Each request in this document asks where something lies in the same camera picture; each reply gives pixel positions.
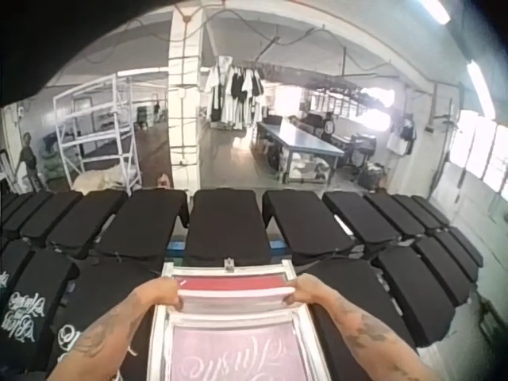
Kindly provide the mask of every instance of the electrical wire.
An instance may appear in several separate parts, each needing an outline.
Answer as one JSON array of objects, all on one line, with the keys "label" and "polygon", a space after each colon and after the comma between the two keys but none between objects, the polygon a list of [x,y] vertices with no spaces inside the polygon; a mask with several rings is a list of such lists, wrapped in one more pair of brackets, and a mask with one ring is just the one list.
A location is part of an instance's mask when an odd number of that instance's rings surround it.
[{"label": "electrical wire", "polygon": [[[194,16],[199,10],[202,10],[204,8],[206,8],[206,7],[205,6],[198,7],[190,16],[191,17]],[[233,14],[237,19],[242,21],[242,23],[245,26],[247,26],[247,28],[250,29],[253,33],[255,33],[256,35],[258,35],[259,37],[263,38],[266,41],[273,41],[273,37],[267,36],[264,33],[262,33],[261,31],[259,31],[255,26],[252,25],[251,22],[249,22],[244,17],[242,17],[237,11],[235,11],[235,10],[229,10],[229,9],[223,9],[223,10],[219,10],[219,11],[215,12],[214,14],[212,14],[211,16],[207,17],[206,20],[198,28],[196,28],[196,30],[188,33],[183,38],[175,39],[175,40],[172,40],[171,38],[164,38],[164,37],[154,33],[142,20],[140,20],[139,18],[134,18],[131,21],[129,21],[127,24],[125,24],[125,27],[120,32],[120,36],[118,37],[116,43],[113,45],[113,47],[111,48],[109,53],[102,60],[98,60],[98,61],[90,60],[88,58],[88,56],[84,57],[84,59],[85,59],[86,62],[88,62],[90,64],[102,64],[102,63],[104,63],[106,60],[108,60],[114,54],[114,52],[116,51],[118,45],[121,44],[121,42],[122,42],[122,37],[123,37],[124,33],[127,31],[128,27],[131,24],[133,24],[133,23],[139,24],[141,27],[143,27],[148,32],[148,35],[150,35],[151,37],[154,37],[154,38],[156,38],[158,40],[161,40],[161,41],[164,41],[164,42],[168,42],[168,43],[171,43],[171,42],[172,43],[181,43],[181,42],[184,42],[187,39],[191,38],[196,33],[200,32],[209,22],[211,22],[214,18],[216,18],[217,16],[219,16],[220,14],[223,14],[223,13]],[[291,41],[288,41],[288,42],[283,42],[283,43],[276,41],[273,44],[276,45],[276,46],[280,46],[280,47],[288,47],[288,46],[297,44],[298,42],[301,42],[301,41],[305,40],[306,38],[313,36],[316,33],[327,33],[327,34],[329,34],[341,48],[345,48],[343,42],[339,39],[339,37],[336,36],[334,33],[330,32],[328,29],[325,29],[325,28],[311,28],[311,29],[307,30],[305,33],[303,33],[303,35],[301,35],[300,37],[298,37],[298,38],[296,38],[294,40],[291,40]],[[377,69],[379,69],[381,67],[385,67],[385,66],[391,65],[390,62],[384,62],[384,63],[377,64],[377,65],[375,65],[373,67],[363,67],[361,64],[358,63],[358,61],[350,53],[346,52],[346,56],[361,71],[374,71],[374,70],[377,70]]]}]

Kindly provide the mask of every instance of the metal shelving unit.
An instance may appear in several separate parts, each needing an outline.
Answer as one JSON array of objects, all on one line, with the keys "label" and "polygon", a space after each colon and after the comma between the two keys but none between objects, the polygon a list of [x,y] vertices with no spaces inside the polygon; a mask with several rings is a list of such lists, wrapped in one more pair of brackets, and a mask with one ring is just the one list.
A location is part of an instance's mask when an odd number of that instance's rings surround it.
[{"label": "metal shelving unit", "polygon": [[[76,100],[83,97],[93,99],[90,107],[76,107]],[[132,86],[129,78],[118,77],[116,74],[107,75],[100,79],[84,83],[70,90],[64,91],[53,98],[55,113],[55,129],[58,140],[63,169],[67,177],[69,187],[72,187],[71,170],[78,174],[83,173],[86,163],[102,160],[118,160],[121,165],[125,190],[128,194],[135,185],[141,185],[140,166],[137,158],[137,146],[134,136],[134,120],[132,110]],[[107,117],[110,123],[104,125],[99,131],[91,129],[88,133],[78,131],[78,120],[83,117],[91,117],[91,120]],[[129,149],[125,152],[122,140],[130,138]],[[81,154],[84,144],[92,142],[110,143],[116,142],[117,152],[113,155],[87,157]],[[75,165],[71,157],[79,158]],[[135,168],[135,174],[130,179],[131,167]]]}]

